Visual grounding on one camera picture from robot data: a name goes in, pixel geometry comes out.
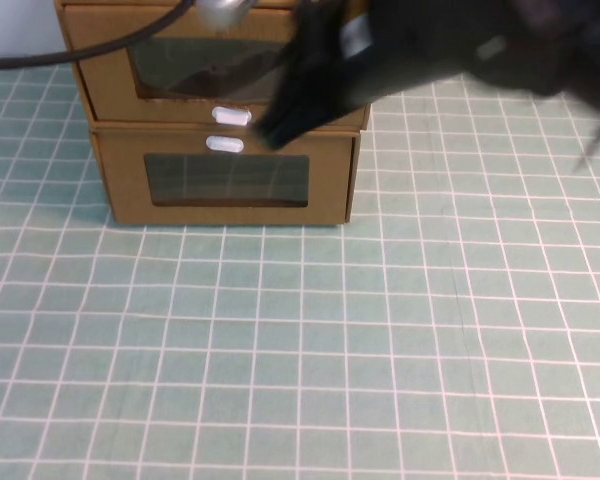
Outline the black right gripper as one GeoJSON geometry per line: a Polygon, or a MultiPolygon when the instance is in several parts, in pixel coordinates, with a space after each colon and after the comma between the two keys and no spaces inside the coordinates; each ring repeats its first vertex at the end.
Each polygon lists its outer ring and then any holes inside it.
{"type": "Polygon", "coordinates": [[[373,44],[375,1],[299,1],[294,33],[280,54],[282,76],[272,111],[253,125],[269,150],[280,150],[327,123],[366,123],[370,102],[354,95],[357,58],[373,44]]]}

